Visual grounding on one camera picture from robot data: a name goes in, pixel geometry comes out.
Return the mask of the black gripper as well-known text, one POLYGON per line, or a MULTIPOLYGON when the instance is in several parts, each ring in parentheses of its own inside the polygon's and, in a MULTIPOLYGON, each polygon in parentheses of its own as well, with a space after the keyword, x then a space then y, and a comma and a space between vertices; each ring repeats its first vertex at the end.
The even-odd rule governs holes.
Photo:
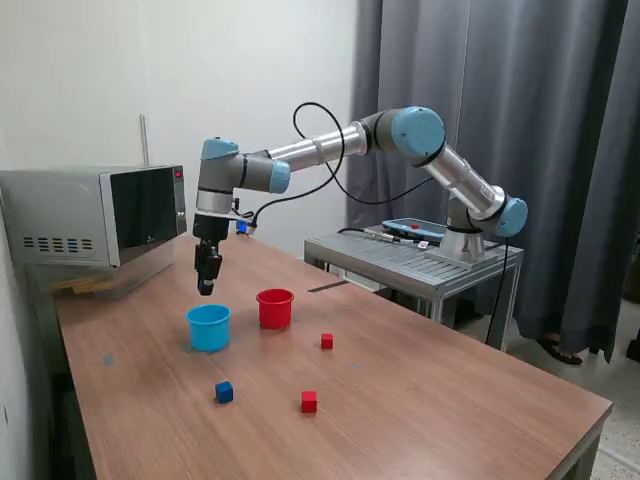
POLYGON ((197 285, 202 285, 203 295, 211 295, 213 292, 223 260, 217 245, 227 239, 229 223, 230 220, 226 217, 194 215, 193 235, 201 242, 208 242, 197 244, 194 255, 197 285))

